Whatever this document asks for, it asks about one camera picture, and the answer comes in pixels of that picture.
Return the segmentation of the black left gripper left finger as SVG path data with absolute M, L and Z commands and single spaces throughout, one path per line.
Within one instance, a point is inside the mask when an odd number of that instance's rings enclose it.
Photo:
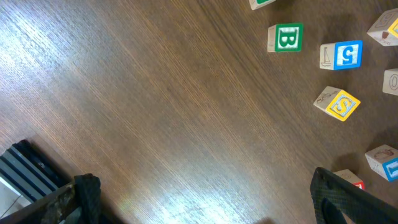
M 93 174 L 77 175 L 74 181 L 50 195 L 1 219 L 1 223 L 60 223 L 80 208 L 78 221 L 98 223 L 101 215 L 101 182 Z

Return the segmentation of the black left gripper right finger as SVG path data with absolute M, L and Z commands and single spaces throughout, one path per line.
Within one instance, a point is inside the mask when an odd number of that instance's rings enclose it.
M 318 224 L 354 223 L 397 224 L 397 209 L 356 187 L 329 170 L 317 167 L 310 193 Z

